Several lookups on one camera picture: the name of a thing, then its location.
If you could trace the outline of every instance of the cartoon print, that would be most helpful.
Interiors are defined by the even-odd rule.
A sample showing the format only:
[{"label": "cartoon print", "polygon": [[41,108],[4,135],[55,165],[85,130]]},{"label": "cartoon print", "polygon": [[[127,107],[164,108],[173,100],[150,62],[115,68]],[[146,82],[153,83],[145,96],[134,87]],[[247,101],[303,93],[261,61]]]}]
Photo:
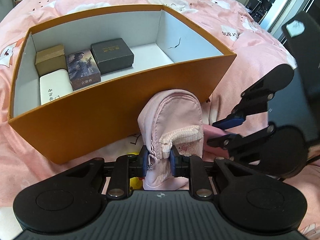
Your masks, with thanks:
[{"label": "cartoon print", "polygon": [[258,29],[256,27],[253,26],[253,24],[251,22],[248,21],[248,19],[245,19],[244,23],[242,24],[242,26],[248,30],[251,31],[257,31]]},{"label": "cartoon print", "polygon": [[181,143],[181,144],[178,144],[176,147],[179,154],[185,154],[185,153],[192,154],[194,151],[194,148],[192,147],[191,143]]},{"label": "cartoon print", "polygon": [[211,0],[212,3],[219,5],[221,8],[230,9],[230,4],[224,1]]},{"label": "cartoon print", "polygon": [[13,56],[13,49],[19,47],[20,44],[24,41],[24,38],[18,40],[15,43],[12,43],[5,47],[3,50],[0,51],[0,65],[4,65],[10,68],[12,65],[12,56]]},{"label": "cartoon print", "polygon": [[75,12],[81,12],[85,10],[95,9],[95,8],[101,8],[101,7],[108,7],[111,6],[109,3],[106,2],[99,2],[96,4],[89,3],[89,4],[81,4],[78,5],[76,8],[74,8],[71,11],[68,11],[67,14],[75,13]]},{"label": "cartoon print", "polygon": [[137,145],[137,141],[138,141],[138,139],[139,139],[140,136],[141,136],[141,133],[131,135],[130,137],[134,137],[134,142],[130,142],[130,143],[131,143],[131,144],[134,144],[134,145]]},{"label": "cartoon print", "polygon": [[52,7],[52,8],[54,8],[54,6],[55,6],[57,1],[59,1],[59,0],[54,0],[51,3],[48,3],[47,5],[45,5],[44,7]]},{"label": "cartoon print", "polygon": [[172,9],[174,9],[177,12],[180,13],[196,13],[198,10],[197,9],[192,9],[190,8],[190,5],[187,1],[185,0],[148,0],[149,3],[151,4],[163,4],[166,5]]},{"label": "cartoon print", "polygon": [[300,230],[300,233],[310,240],[320,239],[320,227],[317,227],[316,223],[313,223]]},{"label": "cartoon print", "polygon": [[222,34],[224,36],[228,36],[232,41],[236,41],[238,39],[238,32],[236,29],[226,25],[221,25],[221,29],[222,29]]}]

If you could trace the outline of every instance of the small brown box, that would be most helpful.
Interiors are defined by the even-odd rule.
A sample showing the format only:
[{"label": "small brown box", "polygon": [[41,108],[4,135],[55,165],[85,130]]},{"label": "small brown box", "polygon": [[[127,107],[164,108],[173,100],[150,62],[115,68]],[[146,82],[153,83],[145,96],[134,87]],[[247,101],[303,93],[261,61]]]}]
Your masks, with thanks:
[{"label": "small brown box", "polygon": [[36,68],[39,77],[59,69],[68,71],[63,44],[37,52]]}]

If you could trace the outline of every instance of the metal screw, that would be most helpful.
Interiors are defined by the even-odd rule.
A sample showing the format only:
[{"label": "metal screw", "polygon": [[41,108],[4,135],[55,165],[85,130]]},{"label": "metal screw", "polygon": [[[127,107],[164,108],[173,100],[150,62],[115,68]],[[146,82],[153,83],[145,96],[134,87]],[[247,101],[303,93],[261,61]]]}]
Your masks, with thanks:
[{"label": "metal screw", "polygon": [[271,99],[273,98],[273,96],[274,96],[273,94],[269,94],[268,97],[267,97],[267,99],[268,99],[268,100],[271,100]]},{"label": "metal screw", "polygon": [[268,128],[267,128],[267,133],[271,133],[273,132],[275,126],[272,124],[272,125],[269,125]]},{"label": "metal screw", "polygon": [[124,191],[120,188],[113,188],[109,190],[108,194],[111,197],[121,197],[124,194]]},{"label": "metal screw", "polygon": [[196,191],[196,194],[199,197],[209,197],[212,194],[212,191],[206,188],[201,188]]}]

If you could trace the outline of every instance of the pink backpack keychain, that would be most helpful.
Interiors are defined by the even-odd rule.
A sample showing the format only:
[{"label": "pink backpack keychain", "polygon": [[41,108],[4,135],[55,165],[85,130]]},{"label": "pink backpack keychain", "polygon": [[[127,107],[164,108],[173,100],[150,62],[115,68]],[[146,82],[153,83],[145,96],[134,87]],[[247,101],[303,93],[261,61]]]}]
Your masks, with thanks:
[{"label": "pink backpack keychain", "polygon": [[202,156],[203,124],[198,99],[185,90],[155,94],[141,111],[138,123],[149,151],[145,190],[176,190],[188,183],[170,173],[169,155],[175,145],[181,155]]}]

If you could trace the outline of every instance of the bed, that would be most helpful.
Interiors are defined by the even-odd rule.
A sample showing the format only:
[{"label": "bed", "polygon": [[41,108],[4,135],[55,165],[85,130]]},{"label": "bed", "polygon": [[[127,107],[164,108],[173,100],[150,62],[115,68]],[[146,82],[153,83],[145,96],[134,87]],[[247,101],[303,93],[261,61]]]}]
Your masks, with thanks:
[{"label": "bed", "polygon": [[[7,122],[13,69],[28,28],[65,14],[120,4],[169,6],[237,54],[209,100],[202,103],[207,124],[225,118],[240,101],[240,93],[275,66],[287,63],[296,67],[288,51],[235,0],[23,0],[0,23],[0,239],[12,239],[21,231],[11,208],[20,190],[93,157],[114,161],[120,155],[140,150],[141,136],[135,135],[56,165],[33,149]],[[232,132],[248,135],[266,126],[267,114],[258,114],[248,117]],[[309,165],[286,182],[300,189],[308,200],[307,215],[299,230],[309,239],[320,239],[320,167]]]}]

